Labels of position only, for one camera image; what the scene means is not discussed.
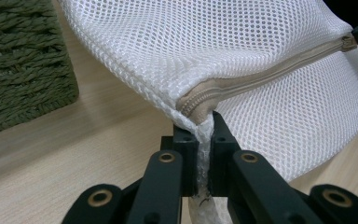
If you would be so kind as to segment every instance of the zipper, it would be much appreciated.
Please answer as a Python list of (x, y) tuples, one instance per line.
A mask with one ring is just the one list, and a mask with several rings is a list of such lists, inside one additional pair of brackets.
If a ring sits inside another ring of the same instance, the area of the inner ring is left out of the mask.
[(245, 77), (214, 78), (203, 81), (178, 101), (176, 109), (196, 124), (201, 124), (220, 101), (258, 88), (337, 51), (345, 52), (356, 48), (357, 44), (353, 36), (345, 35), (340, 39), (303, 51), (262, 72)]

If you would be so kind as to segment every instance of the wooden table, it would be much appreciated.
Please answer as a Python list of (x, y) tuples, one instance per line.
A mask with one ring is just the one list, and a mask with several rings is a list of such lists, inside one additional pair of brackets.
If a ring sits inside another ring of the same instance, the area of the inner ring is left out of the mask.
[[(140, 178), (172, 123), (78, 42), (57, 3), (80, 89), (72, 105), (0, 132), (0, 223), (60, 223), (88, 187), (125, 188)], [(331, 161), (294, 180), (358, 195), (358, 135)], [(183, 222), (190, 223), (184, 200)]]

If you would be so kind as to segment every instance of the white fabric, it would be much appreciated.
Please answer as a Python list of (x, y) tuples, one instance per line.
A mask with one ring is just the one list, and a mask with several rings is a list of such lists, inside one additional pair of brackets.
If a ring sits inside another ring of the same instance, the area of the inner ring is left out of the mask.
[[(196, 125), (176, 110), (177, 101), (202, 81), (266, 70), (351, 31), (322, 0), (61, 4), (96, 58), (201, 141), (201, 195), (190, 202), (194, 223), (227, 223), (229, 216), (219, 200), (217, 206), (205, 201), (212, 116)], [(291, 180), (331, 158), (358, 131), (358, 51), (334, 53), (217, 110), (243, 148), (261, 152)]]

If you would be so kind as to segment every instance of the zipper pull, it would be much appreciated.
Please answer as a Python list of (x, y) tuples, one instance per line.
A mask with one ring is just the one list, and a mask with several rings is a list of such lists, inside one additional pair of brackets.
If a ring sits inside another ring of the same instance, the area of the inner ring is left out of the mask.
[(349, 51), (351, 49), (356, 49), (357, 48), (357, 43), (356, 40), (354, 39), (353, 35), (347, 35), (342, 37), (342, 46), (341, 46), (341, 51), (342, 52), (346, 52)]

